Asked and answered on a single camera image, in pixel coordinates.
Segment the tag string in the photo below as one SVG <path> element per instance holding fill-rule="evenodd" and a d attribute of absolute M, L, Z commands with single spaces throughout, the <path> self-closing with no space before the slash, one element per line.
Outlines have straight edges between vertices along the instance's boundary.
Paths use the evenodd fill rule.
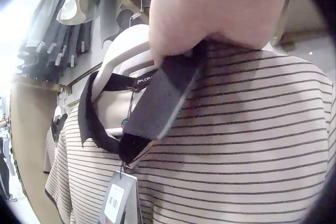
<path fill-rule="evenodd" d="M 129 102 L 128 113 L 127 113 L 128 118 L 131 116 L 131 113 L 132 113 L 132 105 L 133 105 L 133 101 L 134 101 L 134 92 L 135 91 L 132 92 L 131 101 Z"/>
<path fill-rule="evenodd" d="M 119 172 L 120 179 L 121 179 L 121 172 L 122 172 L 122 169 L 123 169 L 124 166 L 125 166 L 125 162 L 121 161 L 120 172 Z"/>

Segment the floor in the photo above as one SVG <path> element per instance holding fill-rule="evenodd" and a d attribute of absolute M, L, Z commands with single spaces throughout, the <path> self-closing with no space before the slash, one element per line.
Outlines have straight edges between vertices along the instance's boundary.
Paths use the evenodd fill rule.
<path fill-rule="evenodd" d="M 14 198 L 18 201 L 8 203 L 15 216 L 19 219 L 21 224 L 40 224 L 34 211 L 32 210 L 27 197 L 22 192 L 21 183 L 18 179 L 18 175 L 9 177 L 9 192 L 13 194 Z"/>

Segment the barcode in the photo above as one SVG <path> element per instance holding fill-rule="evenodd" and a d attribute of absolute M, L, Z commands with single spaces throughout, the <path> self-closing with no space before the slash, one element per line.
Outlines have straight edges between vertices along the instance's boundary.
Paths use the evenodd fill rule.
<path fill-rule="evenodd" d="M 113 204 L 112 204 L 113 208 L 116 209 L 118 206 L 118 201 L 116 199 L 113 200 Z"/>
<path fill-rule="evenodd" d="M 117 201 L 115 198 L 113 198 L 113 197 L 109 197 L 109 198 L 108 198 L 108 203 L 109 203 L 110 205 L 112 205 L 112 207 L 113 207 L 114 209 L 116 209 L 117 206 L 118 206 L 118 201 Z"/>

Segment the hand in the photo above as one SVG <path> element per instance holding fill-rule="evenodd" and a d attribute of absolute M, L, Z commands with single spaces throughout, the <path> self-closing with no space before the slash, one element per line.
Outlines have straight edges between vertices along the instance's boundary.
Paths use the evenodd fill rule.
<path fill-rule="evenodd" d="M 208 36 L 261 49 L 270 40 L 285 0 L 151 0 L 150 46 L 156 64 Z"/>

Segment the hanger hook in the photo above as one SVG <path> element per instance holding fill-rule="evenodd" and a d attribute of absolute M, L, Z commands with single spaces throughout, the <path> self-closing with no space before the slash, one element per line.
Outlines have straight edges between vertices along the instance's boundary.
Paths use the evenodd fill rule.
<path fill-rule="evenodd" d="M 144 13 L 144 10 L 143 10 L 143 0 L 140 0 L 140 11 L 138 13 L 133 14 L 129 18 L 129 26 L 128 26 L 128 28 L 131 27 L 131 21 L 134 20 L 134 19 L 136 19 L 136 18 L 138 18 L 138 17 L 140 17 L 142 13 Z"/>

